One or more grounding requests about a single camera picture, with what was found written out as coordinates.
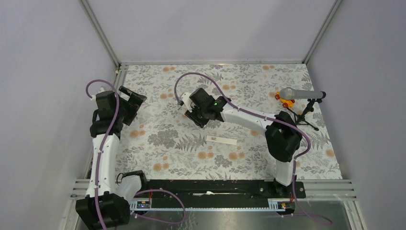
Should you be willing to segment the white remote battery cover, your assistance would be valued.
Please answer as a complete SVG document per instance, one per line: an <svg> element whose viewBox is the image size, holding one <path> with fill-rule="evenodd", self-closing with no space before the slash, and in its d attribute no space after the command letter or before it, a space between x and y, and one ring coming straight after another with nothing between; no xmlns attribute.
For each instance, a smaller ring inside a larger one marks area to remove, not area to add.
<svg viewBox="0 0 406 230"><path fill-rule="evenodd" d="M210 136L210 135L206 136L206 141L215 142L215 143L222 143L222 144L228 144L228 145L236 145L237 144L236 139L215 137L215 136Z"/></svg>

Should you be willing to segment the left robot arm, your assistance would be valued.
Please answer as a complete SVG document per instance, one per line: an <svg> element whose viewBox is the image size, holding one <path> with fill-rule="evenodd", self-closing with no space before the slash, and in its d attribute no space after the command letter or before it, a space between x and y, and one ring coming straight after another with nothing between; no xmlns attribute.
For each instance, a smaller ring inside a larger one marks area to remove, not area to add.
<svg viewBox="0 0 406 230"><path fill-rule="evenodd" d="M93 163L90 183L83 199L76 202L76 212L90 230L105 230L129 223L130 204L134 196L148 192L145 174L139 170L123 173L116 183L116 155L124 126L130 125L146 96L121 86L119 91L128 99L100 88L91 95L97 109L93 112L90 135L93 143Z"/></svg>

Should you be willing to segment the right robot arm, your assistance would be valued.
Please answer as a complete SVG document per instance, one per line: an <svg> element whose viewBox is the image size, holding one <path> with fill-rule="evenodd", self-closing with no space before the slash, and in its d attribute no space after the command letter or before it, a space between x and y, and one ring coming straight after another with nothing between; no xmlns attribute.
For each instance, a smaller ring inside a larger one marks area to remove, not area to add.
<svg viewBox="0 0 406 230"><path fill-rule="evenodd" d="M293 155L303 135L286 112L265 114L232 106L224 96L214 98L204 89L185 92L180 97L185 116L203 128L210 120L228 122L248 128L265 137L268 151L276 160L275 193L287 197L293 192Z"/></svg>

